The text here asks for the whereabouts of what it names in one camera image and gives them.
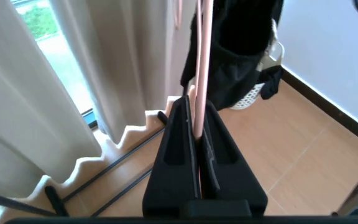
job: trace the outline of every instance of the floor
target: floor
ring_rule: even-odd
[[[358,181],[358,137],[283,81],[270,100],[258,99],[245,110],[222,110],[219,114],[268,194],[266,215],[330,214]],[[153,133],[159,128],[161,125],[155,125]],[[128,150],[111,152],[112,143],[99,131],[95,136],[112,157]],[[161,137],[79,193],[84,210],[69,213],[92,214],[151,168]],[[142,216],[147,181],[148,177],[100,216]]]

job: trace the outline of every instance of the black baseboard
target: black baseboard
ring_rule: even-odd
[[[285,70],[283,80],[358,137],[358,122]]]

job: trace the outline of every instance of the curtain fold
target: curtain fold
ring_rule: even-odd
[[[169,0],[51,0],[57,21],[88,84],[99,129],[118,143],[127,125],[144,126],[145,110],[181,95],[195,1],[183,1],[180,30]]]
[[[101,155],[90,128],[8,0],[0,0],[0,195],[27,197]]]

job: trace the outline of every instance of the white wall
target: white wall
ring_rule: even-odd
[[[284,66],[358,120],[358,12],[353,0],[286,0]]]

